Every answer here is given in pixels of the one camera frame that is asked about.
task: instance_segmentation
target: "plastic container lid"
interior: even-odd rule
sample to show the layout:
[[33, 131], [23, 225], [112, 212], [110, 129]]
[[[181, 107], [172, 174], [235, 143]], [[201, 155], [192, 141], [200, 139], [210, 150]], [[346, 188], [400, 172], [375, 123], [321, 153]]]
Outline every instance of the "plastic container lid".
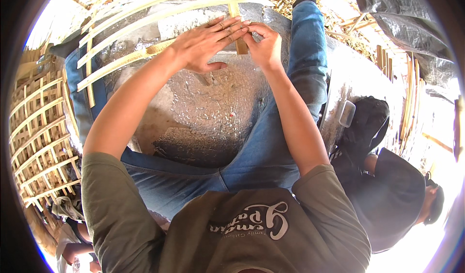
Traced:
[[339, 123], [344, 127], [350, 127], [355, 114], [355, 104], [350, 101], [340, 103]]

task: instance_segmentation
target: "left hand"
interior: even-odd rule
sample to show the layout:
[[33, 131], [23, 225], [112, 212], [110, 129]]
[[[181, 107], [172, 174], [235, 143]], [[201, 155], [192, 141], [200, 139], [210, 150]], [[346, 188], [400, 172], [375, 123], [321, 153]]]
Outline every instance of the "left hand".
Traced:
[[241, 17], [223, 20], [216, 18], [205, 25], [184, 32], [168, 48], [175, 51], [175, 59], [180, 67], [196, 73], [207, 73], [224, 69], [224, 62], [207, 62], [224, 47], [247, 33], [249, 20], [241, 22]]

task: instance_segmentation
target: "woven bamboo wall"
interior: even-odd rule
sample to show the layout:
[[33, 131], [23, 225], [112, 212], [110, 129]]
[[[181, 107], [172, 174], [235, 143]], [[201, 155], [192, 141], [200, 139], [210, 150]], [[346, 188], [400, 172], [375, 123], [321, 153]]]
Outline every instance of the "woven bamboo wall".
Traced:
[[[16, 75], [9, 118], [9, 148], [17, 189], [26, 207], [55, 202], [60, 191], [75, 194], [80, 183], [78, 156], [70, 145], [65, 124], [66, 77], [53, 55], [42, 56], [45, 47], [26, 49]], [[71, 165], [77, 180], [66, 172]]]

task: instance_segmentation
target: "leg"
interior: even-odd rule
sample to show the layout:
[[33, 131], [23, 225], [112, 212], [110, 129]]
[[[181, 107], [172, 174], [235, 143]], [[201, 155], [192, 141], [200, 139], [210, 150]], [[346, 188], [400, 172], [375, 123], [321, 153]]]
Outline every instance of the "leg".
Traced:
[[[313, 1], [293, 10], [288, 76], [315, 121], [326, 102], [326, 38], [323, 15]], [[232, 192], [240, 189], [290, 189], [299, 170], [287, 148], [278, 108], [270, 101], [231, 164], [220, 171]]]
[[[77, 61], [85, 54], [85, 46], [76, 49], [65, 60], [70, 97], [81, 142], [85, 143], [93, 121], [107, 103], [103, 80], [93, 84], [95, 106], [89, 107], [86, 91], [77, 92], [84, 79], [85, 68], [76, 69]], [[93, 61], [93, 70], [97, 68]], [[145, 155], [126, 148], [121, 156], [129, 175], [134, 179], [148, 209], [172, 218], [186, 202], [207, 190], [227, 191], [218, 169], [198, 168], [160, 157]]]

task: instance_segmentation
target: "plastic tarp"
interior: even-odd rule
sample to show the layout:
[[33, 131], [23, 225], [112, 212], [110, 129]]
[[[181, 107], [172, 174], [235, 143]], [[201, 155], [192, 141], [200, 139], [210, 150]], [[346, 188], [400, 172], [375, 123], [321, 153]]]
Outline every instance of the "plastic tarp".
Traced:
[[432, 85], [449, 88], [457, 81], [457, 66], [433, 12], [423, 0], [357, 0], [383, 32], [400, 48], [413, 52], [420, 76]]

